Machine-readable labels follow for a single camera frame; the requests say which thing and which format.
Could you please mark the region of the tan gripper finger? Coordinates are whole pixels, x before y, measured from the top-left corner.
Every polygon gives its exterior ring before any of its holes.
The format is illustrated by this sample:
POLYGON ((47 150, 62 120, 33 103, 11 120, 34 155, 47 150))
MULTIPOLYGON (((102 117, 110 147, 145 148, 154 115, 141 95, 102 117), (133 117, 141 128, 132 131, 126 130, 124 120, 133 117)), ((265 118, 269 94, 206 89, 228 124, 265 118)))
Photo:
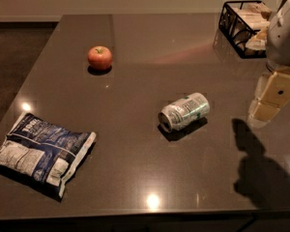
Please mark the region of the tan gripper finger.
POLYGON ((280 109, 290 102, 290 69, 279 69, 269 74, 270 82, 262 99, 275 108, 276 116, 280 109))
POLYGON ((253 128, 265 127, 275 116, 275 108, 262 99, 270 82, 270 76, 268 72, 261 74, 255 88, 254 98, 248 109, 247 122, 253 128))

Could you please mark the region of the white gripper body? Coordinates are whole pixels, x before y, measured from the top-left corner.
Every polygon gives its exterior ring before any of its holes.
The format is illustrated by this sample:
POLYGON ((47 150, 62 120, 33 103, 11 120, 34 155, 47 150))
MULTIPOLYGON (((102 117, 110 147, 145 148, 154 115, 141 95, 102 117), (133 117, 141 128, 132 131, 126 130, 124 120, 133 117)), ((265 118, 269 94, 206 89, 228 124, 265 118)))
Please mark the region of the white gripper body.
POLYGON ((267 65, 271 70, 290 67, 290 0, 284 0, 267 31, 267 65))

